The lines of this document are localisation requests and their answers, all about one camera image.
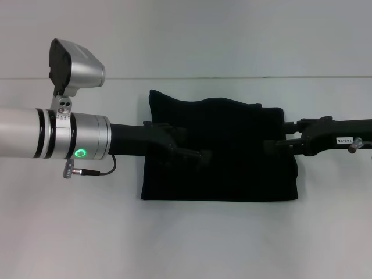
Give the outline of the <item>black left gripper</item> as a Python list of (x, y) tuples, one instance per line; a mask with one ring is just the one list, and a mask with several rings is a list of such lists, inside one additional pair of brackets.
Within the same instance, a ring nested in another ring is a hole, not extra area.
[(170, 152), (170, 162), (178, 167), (200, 169), (212, 159), (209, 150), (195, 151), (176, 148), (187, 142), (187, 130), (170, 125), (160, 126), (145, 121), (141, 126), (111, 124), (111, 155), (154, 156), (161, 158)]

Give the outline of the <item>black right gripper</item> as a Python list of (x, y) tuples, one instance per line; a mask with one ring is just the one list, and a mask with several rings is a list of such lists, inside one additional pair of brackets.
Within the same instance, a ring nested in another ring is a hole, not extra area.
[(331, 149), (371, 148), (371, 120), (334, 120), (331, 116), (319, 119), (301, 119), (283, 124), (285, 134), (302, 133), (300, 139), (265, 140), (266, 155), (289, 154), (315, 156)]

